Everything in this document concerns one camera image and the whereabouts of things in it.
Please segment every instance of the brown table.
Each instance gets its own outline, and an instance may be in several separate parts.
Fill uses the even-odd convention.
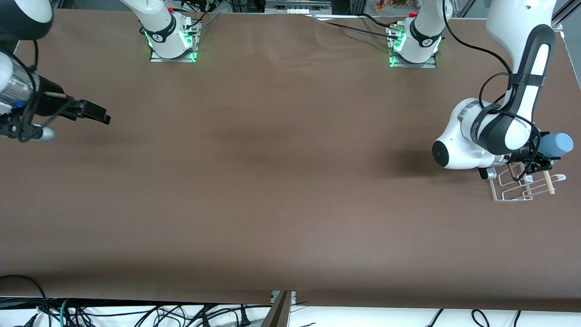
[[[508,57],[483,21],[451,24]],[[556,165],[557,195],[516,204],[431,157],[454,106],[502,71],[494,58],[448,38],[437,69],[391,68],[380,37],[221,15],[198,62],[150,63],[138,29],[131,12],[56,11],[39,71],[112,123],[0,140],[0,273],[60,297],[263,303],[293,289],[311,305],[581,310],[581,151]],[[580,103],[558,37],[539,127],[581,141]],[[15,284],[3,292],[33,294]]]

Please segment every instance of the velcro strap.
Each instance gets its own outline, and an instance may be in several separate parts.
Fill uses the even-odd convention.
[[[508,83],[543,87],[546,77],[545,75],[510,74],[508,75]]]

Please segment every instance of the white floor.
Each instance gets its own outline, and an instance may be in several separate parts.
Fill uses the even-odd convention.
[[[89,308],[87,313],[116,314],[122,312],[146,311],[152,307],[100,307]],[[193,316],[201,309],[200,305],[184,306],[187,317]],[[314,323],[313,327],[426,327],[436,314],[437,309],[396,309],[396,308],[344,308],[344,307],[300,307],[292,308],[289,327],[304,327]],[[263,319],[268,308],[248,309],[248,318],[251,321]],[[472,321],[471,310],[449,310],[442,312],[435,327],[467,327],[477,325]],[[516,311],[483,310],[490,327],[513,327]],[[0,310],[0,327],[15,327],[24,325],[36,310]],[[133,327],[142,314],[120,317],[93,317],[96,327]],[[154,324],[155,314],[151,315],[141,327],[151,327]],[[236,317],[233,313],[211,319],[211,327],[233,326]],[[191,327],[201,323],[196,321]],[[53,319],[54,327],[59,323]],[[159,327],[179,327],[177,321],[164,319]],[[34,327],[48,326],[47,316],[38,316]],[[538,312],[524,311],[518,320],[517,327],[579,327],[581,313],[571,312]]]

